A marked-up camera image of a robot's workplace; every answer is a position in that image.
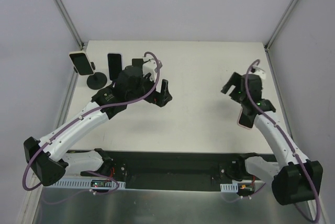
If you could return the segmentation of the pink case phone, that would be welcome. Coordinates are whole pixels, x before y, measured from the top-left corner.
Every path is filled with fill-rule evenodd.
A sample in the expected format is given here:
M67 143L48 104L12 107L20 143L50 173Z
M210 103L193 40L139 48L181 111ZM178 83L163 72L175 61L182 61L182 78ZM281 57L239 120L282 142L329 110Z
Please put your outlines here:
M254 117L246 115L243 111L240 112L238 125L247 129L252 129L254 125Z

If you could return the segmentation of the black folding phone stand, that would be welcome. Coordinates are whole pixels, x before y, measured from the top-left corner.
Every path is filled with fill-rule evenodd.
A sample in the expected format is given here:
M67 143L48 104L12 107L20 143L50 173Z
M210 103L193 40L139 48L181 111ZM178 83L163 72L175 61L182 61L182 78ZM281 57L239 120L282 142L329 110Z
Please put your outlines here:
M142 58L132 59L132 62L131 62L132 66L135 66L135 67L138 67L138 68L142 68L143 63L144 63L144 61L143 61Z

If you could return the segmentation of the lilac case phone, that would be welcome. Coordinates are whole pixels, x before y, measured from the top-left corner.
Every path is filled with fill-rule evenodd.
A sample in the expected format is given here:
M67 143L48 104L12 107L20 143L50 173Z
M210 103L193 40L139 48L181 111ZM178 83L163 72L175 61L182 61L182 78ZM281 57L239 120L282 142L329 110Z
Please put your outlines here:
M120 53L107 54L109 79L115 81L122 71L122 55Z

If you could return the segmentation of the black clamp phone stand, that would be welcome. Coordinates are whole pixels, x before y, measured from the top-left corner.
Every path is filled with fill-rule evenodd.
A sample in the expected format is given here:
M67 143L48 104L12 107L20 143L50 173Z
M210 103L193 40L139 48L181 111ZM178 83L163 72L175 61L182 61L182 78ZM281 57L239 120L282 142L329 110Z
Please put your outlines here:
M86 76L86 85L93 90L99 90L103 88L107 83L107 76L102 72L96 72L94 62L89 64L77 64L74 66L75 73L80 76Z

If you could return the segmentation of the cream case phone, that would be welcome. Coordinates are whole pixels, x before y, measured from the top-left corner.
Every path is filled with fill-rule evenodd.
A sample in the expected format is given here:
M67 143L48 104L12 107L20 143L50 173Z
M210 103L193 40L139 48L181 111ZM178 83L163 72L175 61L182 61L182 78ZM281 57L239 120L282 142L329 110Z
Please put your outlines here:
M73 51L69 53L69 57L79 75L93 75L94 69L85 51Z

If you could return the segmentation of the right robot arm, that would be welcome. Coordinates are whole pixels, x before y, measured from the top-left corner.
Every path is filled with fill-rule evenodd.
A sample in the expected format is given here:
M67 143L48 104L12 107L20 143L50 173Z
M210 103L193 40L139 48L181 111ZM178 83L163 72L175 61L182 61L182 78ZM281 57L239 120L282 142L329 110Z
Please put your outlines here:
M261 78L256 74L234 72L221 92L229 94L241 105L238 124L248 129L256 127L278 163L274 166L256 153L243 154L236 165L236 175L244 180L254 175L270 185L281 205L317 199L323 168L320 162L305 155L280 127L275 107L268 99L262 98Z

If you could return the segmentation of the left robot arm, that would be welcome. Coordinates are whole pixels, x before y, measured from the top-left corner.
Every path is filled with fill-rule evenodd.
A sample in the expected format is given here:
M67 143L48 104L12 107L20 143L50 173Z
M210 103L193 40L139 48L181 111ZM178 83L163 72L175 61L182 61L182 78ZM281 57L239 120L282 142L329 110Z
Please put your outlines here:
M158 77L142 68L128 66L112 84L100 89L72 120L39 140L28 138L24 142L26 161L40 184L50 186L70 174L111 175L113 162L102 149L83 153L68 153L68 150L131 103L145 100L159 107L165 106L172 100L168 81L163 79L161 90L157 92L156 80Z

